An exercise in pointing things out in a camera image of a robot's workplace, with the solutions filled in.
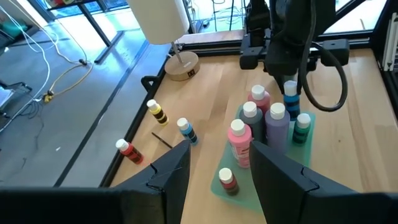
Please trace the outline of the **large pink paint bottle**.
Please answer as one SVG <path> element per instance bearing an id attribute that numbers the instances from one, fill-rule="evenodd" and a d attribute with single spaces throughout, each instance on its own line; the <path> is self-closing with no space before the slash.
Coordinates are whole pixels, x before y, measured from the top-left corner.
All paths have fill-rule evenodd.
<path id="1" fill-rule="evenodd" d="M 249 168 L 249 145 L 252 141 L 251 128 L 241 119 L 232 120 L 228 128 L 228 141 L 238 166 Z"/>

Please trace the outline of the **table lamp with white shade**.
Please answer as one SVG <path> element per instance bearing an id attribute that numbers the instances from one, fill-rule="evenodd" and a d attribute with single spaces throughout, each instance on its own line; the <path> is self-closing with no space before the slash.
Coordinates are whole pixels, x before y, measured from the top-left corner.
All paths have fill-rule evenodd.
<path id="1" fill-rule="evenodd" d="M 167 59 L 165 71 L 173 81 L 184 81 L 200 69 L 198 55 L 179 51 L 176 41 L 189 30 L 190 22 L 183 0 L 126 0 L 145 38 L 150 44 L 170 44 L 174 54 Z"/>

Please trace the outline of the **black paint brush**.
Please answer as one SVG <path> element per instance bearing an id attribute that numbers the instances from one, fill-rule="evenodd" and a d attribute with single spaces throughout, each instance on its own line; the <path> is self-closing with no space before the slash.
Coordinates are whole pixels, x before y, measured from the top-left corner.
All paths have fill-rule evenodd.
<path id="1" fill-rule="evenodd" d="M 173 146 L 171 146 L 169 143 L 167 143 L 164 139 L 162 139 L 160 136 L 158 136 L 156 133 L 151 133 L 155 138 L 157 138 L 162 144 L 167 146 L 169 149 L 172 149 Z"/>

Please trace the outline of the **silver frame bracket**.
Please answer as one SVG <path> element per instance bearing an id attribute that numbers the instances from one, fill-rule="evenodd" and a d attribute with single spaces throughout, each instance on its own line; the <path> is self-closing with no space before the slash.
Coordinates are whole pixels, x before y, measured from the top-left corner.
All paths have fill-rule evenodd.
<path id="1" fill-rule="evenodd" d="M 389 20 L 384 53 L 382 58 L 382 69 L 392 72 L 394 70 L 396 48 L 398 44 L 398 13 L 393 12 Z"/>

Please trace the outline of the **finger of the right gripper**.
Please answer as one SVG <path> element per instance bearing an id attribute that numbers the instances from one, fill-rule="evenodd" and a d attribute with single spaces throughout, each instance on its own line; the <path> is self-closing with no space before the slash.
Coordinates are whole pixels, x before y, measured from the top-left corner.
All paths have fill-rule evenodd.
<path id="1" fill-rule="evenodd" d="M 277 83 L 277 86 L 279 87 L 280 92 L 284 93 L 284 83 L 288 80 L 288 76 L 275 73 L 273 74 L 273 77 Z"/>
<path id="2" fill-rule="evenodd" d="M 294 76 L 288 77 L 287 93 L 298 93 L 300 88 L 301 81 L 298 73 L 296 73 Z"/>

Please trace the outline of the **large purple paint bottle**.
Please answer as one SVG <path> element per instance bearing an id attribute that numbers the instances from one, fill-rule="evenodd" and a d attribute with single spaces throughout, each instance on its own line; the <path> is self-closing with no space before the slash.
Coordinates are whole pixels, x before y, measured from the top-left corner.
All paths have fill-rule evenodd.
<path id="1" fill-rule="evenodd" d="M 290 114 L 283 103 L 273 103 L 265 115 L 267 145 L 280 153 L 287 152 Z"/>

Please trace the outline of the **small teal green paint bottle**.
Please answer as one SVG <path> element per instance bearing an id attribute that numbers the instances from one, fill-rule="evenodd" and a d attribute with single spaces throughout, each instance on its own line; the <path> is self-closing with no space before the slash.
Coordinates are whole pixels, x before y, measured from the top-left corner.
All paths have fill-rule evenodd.
<path id="1" fill-rule="evenodd" d="M 295 121 L 292 141 L 296 145 L 303 145 L 307 141 L 311 127 L 311 117 L 307 113 L 301 113 Z"/>

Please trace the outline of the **translucent teal plastic bin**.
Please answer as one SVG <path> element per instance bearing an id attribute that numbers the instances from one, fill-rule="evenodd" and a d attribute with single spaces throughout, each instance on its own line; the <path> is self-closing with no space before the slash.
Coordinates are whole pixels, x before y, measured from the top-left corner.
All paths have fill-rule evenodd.
<path id="1" fill-rule="evenodd" d="M 312 139 L 316 121 L 315 113 L 309 111 L 308 114 L 311 117 L 311 127 L 307 141 L 302 146 L 298 146 L 292 142 L 294 122 L 291 122 L 288 134 L 289 145 L 288 151 L 286 153 L 287 157 L 307 167 L 310 166 L 311 161 Z M 232 170 L 235 178 L 238 181 L 239 192 L 237 195 L 228 195 L 220 183 L 218 173 L 220 169 L 225 167 Z M 257 197 L 257 193 L 252 181 L 251 171 L 238 165 L 236 159 L 233 156 L 233 152 L 229 142 L 225 144 L 223 157 L 220 159 L 218 168 L 215 170 L 215 174 L 211 183 L 211 191 L 213 192 L 213 194 L 223 199 L 225 202 L 232 203 L 249 210 L 253 210 L 257 213 L 262 212 L 261 204 Z"/>

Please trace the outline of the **large grey paint bottle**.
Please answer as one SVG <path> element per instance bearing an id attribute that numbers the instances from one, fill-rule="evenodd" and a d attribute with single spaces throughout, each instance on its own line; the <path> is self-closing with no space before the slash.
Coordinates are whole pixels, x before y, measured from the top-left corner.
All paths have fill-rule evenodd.
<path id="1" fill-rule="evenodd" d="M 263 113 L 255 102 L 247 101 L 239 112 L 239 118 L 251 128 L 252 137 L 255 141 L 265 142 L 266 134 L 263 121 Z"/>

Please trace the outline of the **small blue paint bottle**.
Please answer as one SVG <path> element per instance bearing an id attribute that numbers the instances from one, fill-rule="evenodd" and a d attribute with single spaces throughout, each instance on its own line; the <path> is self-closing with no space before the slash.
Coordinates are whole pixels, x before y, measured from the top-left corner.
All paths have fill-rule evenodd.
<path id="1" fill-rule="evenodd" d="M 295 121 L 300 114 L 300 96 L 297 93 L 297 82 L 293 80 L 284 83 L 284 105 L 289 112 L 290 120 Z"/>
<path id="2" fill-rule="evenodd" d="M 186 140 L 189 140 L 193 146 L 198 144 L 196 132 L 193 130 L 193 126 L 187 118 L 179 118 L 177 120 L 177 126 L 180 130 L 180 133 Z"/>

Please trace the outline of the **small red paint bottle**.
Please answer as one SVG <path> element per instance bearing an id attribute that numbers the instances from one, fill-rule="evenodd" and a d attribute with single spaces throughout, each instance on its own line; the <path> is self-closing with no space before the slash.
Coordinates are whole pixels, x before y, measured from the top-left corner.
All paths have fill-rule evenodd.
<path id="1" fill-rule="evenodd" d="M 234 196 L 239 193 L 239 185 L 231 169 L 227 167 L 220 169 L 218 178 L 228 195 Z"/>
<path id="2" fill-rule="evenodd" d="M 119 152 L 135 164 L 140 164 L 144 156 L 130 143 L 124 139 L 119 139 L 115 144 Z"/>

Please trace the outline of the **large red paint bottle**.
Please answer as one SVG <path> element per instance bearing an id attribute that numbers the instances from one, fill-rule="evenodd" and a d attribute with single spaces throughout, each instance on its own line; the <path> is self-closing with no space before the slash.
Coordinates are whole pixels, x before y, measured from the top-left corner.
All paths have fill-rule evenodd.
<path id="1" fill-rule="evenodd" d="M 255 102 L 263 114 L 266 114 L 271 106 L 271 96 L 262 85 L 254 85 L 251 88 L 248 101 Z"/>

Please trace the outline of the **small yellow paint bottle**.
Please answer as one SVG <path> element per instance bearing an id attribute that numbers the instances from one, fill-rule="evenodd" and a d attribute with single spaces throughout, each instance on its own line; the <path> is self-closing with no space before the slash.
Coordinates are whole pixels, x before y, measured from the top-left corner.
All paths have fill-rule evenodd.
<path id="1" fill-rule="evenodd" d="M 168 116 L 165 114 L 162 107 L 154 99 L 151 99 L 147 102 L 147 107 L 149 109 L 149 112 L 154 116 L 154 118 L 160 125 L 165 126 L 168 124 Z"/>

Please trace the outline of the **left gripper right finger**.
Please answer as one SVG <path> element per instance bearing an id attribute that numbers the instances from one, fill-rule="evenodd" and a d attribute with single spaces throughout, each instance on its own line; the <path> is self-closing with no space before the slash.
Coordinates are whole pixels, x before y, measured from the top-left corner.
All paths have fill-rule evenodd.
<path id="1" fill-rule="evenodd" d="M 267 224 L 398 224 L 398 193 L 360 193 L 250 143 L 252 181 Z"/>

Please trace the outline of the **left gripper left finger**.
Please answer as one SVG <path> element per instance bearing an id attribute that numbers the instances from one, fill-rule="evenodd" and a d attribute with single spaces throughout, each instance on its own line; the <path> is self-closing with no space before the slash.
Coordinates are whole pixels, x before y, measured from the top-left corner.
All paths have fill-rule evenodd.
<path id="1" fill-rule="evenodd" d="M 180 224 L 187 140 L 112 188 L 0 188 L 0 224 Z"/>

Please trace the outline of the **black desk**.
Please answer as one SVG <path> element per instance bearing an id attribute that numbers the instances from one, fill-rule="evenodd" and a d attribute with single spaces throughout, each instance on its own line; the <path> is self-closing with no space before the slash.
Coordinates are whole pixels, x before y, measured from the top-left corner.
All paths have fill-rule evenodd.
<path id="1" fill-rule="evenodd" d="M 117 31 L 116 35 L 111 40 L 108 39 L 108 37 L 103 32 L 99 24 L 95 21 L 94 17 L 91 15 L 91 12 L 85 6 L 85 4 L 91 2 L 96 2 L 98 5 L 100 5 L 100 0 L 55 0 L 56 5 L 50 6 L 49 8 L 47 8 L 47 10 L 54 11 L 57 9 L 77 6 L 82 12 L 82 14 L 86 17 L 90 25 L 94 28 L 96 33 L 99 35 L 101 40 L 105 43 L 106 47 L 102 50 L 102 52 L 97 56 L 97 58 L 94 61 L 95 64 L 101 64 L 103 63 L 105 58 L 109 55 L 110 51 L 114 48 L 114 46 L 120 41 L 125 31 L 124 30 Z"/>

